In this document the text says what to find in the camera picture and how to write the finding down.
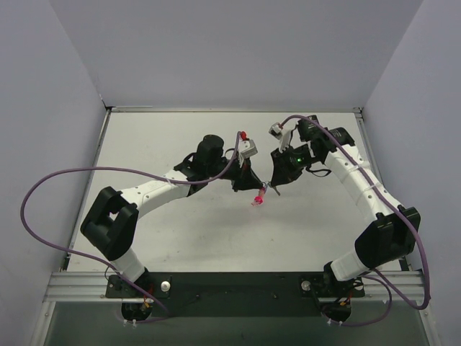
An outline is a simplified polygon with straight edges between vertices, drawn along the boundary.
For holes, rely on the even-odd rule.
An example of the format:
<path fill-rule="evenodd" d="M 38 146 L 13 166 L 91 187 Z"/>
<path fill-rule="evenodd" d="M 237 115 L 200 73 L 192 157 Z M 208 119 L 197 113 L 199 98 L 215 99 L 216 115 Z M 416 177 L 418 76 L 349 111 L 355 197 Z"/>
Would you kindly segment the silver key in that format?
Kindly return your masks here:
<path fill-rule="evenodd" d="M 279 190 L 277 189 L 277 187 L 272 186 L 272 189 L 276 192 L 276 194 L 277 194 L 278 196 L 281 196 L 281 193 L 279 192 Z"/>

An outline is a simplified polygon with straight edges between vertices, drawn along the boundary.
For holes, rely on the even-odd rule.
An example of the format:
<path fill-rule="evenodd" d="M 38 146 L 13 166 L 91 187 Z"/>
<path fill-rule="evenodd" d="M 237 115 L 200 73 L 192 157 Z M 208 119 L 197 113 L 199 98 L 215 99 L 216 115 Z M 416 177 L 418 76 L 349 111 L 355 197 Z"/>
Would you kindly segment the pink keychain charm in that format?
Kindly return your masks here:
<path fill-rule="evenodd" d="M 264 196 L 266 194 L 266 190 L 264 189 L 260 189 L 260 191 L 258 191 L 258 194 L 257 196 L 253 199 L 253 201 L 251 202 L 251 205 L 252 206 L 258 206 L 258 205 L 262 205 L 264 203 Z"/>

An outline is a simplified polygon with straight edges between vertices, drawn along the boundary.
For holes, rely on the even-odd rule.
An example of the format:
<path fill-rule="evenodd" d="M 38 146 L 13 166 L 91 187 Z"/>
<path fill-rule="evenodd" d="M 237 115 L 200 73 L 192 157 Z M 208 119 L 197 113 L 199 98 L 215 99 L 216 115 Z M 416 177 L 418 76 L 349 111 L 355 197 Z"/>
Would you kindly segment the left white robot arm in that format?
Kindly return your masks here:
<path fill-rule="evenodd" d="M 223 148 L 221 137 L 206 135 L 195 152 L 160 179 L 124 190 L 106 187 L 97 195 L 80 231 L 124 276 L 122 288 L 129 295 L 141 296 L 148 287 L 147 269 L 131 248 L 140 218 L 173 200 L 192 196 L 213 177 L 230 181 L 235 192 L 263 187 L 251 168 L 250 158 L 257 153 L 253 140 L 240 133 L 231 158 L 225 157 Z"/>

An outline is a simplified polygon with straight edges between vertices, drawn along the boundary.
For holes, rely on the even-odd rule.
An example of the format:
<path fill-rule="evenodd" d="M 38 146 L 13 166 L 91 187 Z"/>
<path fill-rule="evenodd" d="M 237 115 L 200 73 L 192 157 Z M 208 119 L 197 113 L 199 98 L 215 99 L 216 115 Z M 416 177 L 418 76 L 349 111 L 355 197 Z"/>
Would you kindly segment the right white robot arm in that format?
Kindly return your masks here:
<path fill-rule="evenodd" d="M 414 208 L 405 208 L 373 174 L 370 163 L 362 157 L 354 139 L 345 128 L 329 130 L 315 115 L 298 115 L 294 127 L 302 145 L 291 144 L 293 130 L 275 123 L 269 134 L 279 141 L 271 152 L 271 186 L 297 180 L 316 163 L 334 174 L 364 217 L 366 229 L 357 237 L 352 250 L 325 266 L 336 282 L 346 282 L 393 260 L 412 253 L 414 234 L 421 217 Z"/>

